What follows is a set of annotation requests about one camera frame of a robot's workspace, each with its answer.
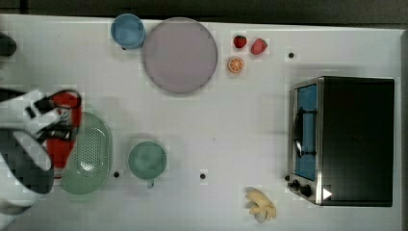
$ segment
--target red strawberry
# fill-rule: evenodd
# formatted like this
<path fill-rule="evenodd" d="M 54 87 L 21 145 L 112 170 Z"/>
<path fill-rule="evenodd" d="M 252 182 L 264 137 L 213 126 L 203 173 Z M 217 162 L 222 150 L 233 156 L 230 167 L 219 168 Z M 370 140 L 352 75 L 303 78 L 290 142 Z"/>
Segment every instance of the red strawberry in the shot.
<path fill-rule="evenodd" d="M 243 48 L 246 45 L 246 37 L 243 36 L 236 36 L 234 38 L 234 45 L 237 48 Z"/>
<path fill-rule="evenodd" d="M 264 52 L 268 47 L 268 44 L 261 38 L 257 38 L 251 47 L 251 53 L 259 55 Z"/>

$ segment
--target plate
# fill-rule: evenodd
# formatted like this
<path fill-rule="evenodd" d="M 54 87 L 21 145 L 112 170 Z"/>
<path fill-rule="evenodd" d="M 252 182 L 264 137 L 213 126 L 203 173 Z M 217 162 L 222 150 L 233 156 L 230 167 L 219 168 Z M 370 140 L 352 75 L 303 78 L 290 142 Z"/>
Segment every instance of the plate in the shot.
<path fill-rule="evenodd" d="M 143 64 L 160 88 L 173 93 L 192 92 L 212 78 L 217 67 L 217 45 L 199 22 L 173 17 L 147 36 Z"/>

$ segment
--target mug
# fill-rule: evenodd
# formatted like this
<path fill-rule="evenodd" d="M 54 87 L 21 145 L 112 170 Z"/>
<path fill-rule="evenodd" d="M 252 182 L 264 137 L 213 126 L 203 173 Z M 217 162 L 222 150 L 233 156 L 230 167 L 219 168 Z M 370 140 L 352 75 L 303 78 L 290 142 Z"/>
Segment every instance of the mug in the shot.
<path fill-rule="evenodd" d="M 140 18 L 131 13 L 121 14 L 115 18 L 111 35 L 123 50 L 142 47 L 146 39 L 143 23 Z"/>
<path fill-rule="evenodd" d="M 128 165 L 134 175 L 147 180 L 147 188 L 154 186 L 154 179 L 165 171 L 165 150 L 155 141 L 142 141 L 130 151 Z"/>

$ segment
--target colander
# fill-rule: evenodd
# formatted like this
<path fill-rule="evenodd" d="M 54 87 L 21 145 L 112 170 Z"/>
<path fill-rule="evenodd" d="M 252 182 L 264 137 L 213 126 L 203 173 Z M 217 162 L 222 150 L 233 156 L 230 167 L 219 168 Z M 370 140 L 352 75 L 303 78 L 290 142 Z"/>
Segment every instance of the colander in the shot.
<path fill-rule="evenodd" d="M 84 112 L 82 126 L 67 165 L 62 187 L 69 193 L 88 194 L 107 179 L 112 166 L 112 138 L 107 124 L 96 115 Z"/>

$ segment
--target oven door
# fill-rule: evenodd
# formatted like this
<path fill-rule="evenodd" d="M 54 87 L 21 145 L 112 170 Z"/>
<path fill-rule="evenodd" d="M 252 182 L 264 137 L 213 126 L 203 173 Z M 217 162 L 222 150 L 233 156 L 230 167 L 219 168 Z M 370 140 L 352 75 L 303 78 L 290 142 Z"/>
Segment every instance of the oven door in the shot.
<path fill-rule="evenodd" d="M 293 87 L 290 189 L 320 204 L 318 79 Z"/>

